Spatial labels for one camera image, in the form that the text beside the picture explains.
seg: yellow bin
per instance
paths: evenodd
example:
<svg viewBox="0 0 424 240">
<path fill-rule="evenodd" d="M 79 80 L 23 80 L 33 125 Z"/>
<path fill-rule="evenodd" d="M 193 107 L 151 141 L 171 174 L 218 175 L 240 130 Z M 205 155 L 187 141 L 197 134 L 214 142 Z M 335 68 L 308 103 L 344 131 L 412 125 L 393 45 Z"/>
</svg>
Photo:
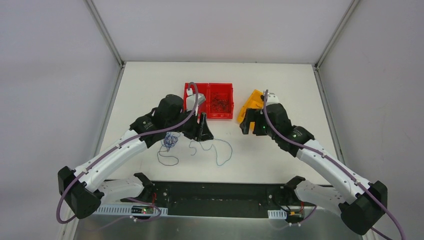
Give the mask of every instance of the yellow bin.
<svg viewBox="0 0 424 240">
<path fill-rule="evenodd" d="M 253 90 L 252 94 L 250 95 L 249 99 L 246 101 L 246 103 L 243 105 L 243 107 L 240 110 L 240 113 L 237 117 L 237 122 L 240 124 L 243 122 L 243 119 L 246 114 L 247 109 L 262 109 L 264 106 L 264 101 L 262 101 L 261 96 L 262 92 L 259 90 Z M 250 130 L 253 130 L 255 127 L 255 123 L 250 123 Z"/>
</svg>

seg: red storage bin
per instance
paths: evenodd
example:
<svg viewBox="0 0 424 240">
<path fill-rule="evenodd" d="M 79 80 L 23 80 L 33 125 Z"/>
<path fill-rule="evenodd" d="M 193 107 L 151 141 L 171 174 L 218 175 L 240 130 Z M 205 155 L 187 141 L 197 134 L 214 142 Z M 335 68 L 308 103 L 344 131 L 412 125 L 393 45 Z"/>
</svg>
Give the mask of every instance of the red storage bin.
<svg viewBox="0 0 424 240">
<path fill-rule="evenodd" d="M 204 94 L 204 102 L 198 112 L 206 113 L 208 119 L 233 119 L 233 84 L 232 83 L 196 83 L 199 93 Z M 184 85 L 184 109 L 187 110 L 186 89 L 189 84 Z"/>
<path fill-rule="evenodd" d="M 199 91 L 199 93 L 203 94 L 204 97 L 206 98 L 206 101 L 200 105 L 198 112 L 199 113 L 206 113 L 208 114 L 208 109 L 207 109 L 207 103 L 208 103 L 208 89 L 209 89 L 209 83 L 196 83 L 197 85 L 197 89 Z M 186 82 L 184 85 L 184 97 L 182 98 L 184 100 L 184 109 L 187 110 L 187 106 L 186 106 L 186 98 L 187 98 L 187 92 L 186 89 L 189 86 L 189 83 Z M 193 86 L 190 87 L 193 90 L 193 93 L 196 92 L 195 88 Z"/>
<path fill-rule="evenodd" d="M 209 83 L 207 118 L 233 119 L 233 84 Z"/>
</svg>

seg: gray floor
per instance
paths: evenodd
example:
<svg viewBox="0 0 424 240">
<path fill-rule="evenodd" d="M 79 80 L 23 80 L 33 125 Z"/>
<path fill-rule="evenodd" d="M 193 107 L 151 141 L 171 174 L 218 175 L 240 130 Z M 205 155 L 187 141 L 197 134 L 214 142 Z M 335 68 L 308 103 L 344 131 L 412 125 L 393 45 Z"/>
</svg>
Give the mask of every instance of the gray floor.
<svg viewBox="0 0 424 240">
<path fill-rule="evenodd" d="M 118 216 L 92 215 L 80 220 L 74 240 L 361 240 L 342 220 L 317 210 L 301 227 L 285 227 L 278 219 L 167 216 L 152 222 L 134 223 L 129 218 L 100 231 L 89 232 Z"/>
</svg>

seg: white connector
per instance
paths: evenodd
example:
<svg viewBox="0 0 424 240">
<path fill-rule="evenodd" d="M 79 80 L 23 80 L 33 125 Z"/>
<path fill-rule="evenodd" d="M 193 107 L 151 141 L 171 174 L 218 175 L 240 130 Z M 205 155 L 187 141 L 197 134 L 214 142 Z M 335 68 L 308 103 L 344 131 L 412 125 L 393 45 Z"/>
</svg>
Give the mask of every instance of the white connector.
<svg viewBox="0 0 424 240">
<path fill-rule="evenodd" d="M 187 96 L 193 95 L 193 90 L 191 88 L 186 89 L 185 92 L 187 93 Z"/>
</svg>

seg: cable clip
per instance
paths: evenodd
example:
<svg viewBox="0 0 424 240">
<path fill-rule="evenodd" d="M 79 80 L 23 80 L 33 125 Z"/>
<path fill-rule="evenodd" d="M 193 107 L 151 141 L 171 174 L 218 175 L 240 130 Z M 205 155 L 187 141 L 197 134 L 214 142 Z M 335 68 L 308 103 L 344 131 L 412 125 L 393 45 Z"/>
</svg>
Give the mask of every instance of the cable clip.
<svg viewBox="0 0 424 240">
<path fill-rule="evenodd" d="M 321 154 L 321 158 L 325 159 L 327 155 L 328 155 L 328 152 L 323 150 Z"/>
</svg>

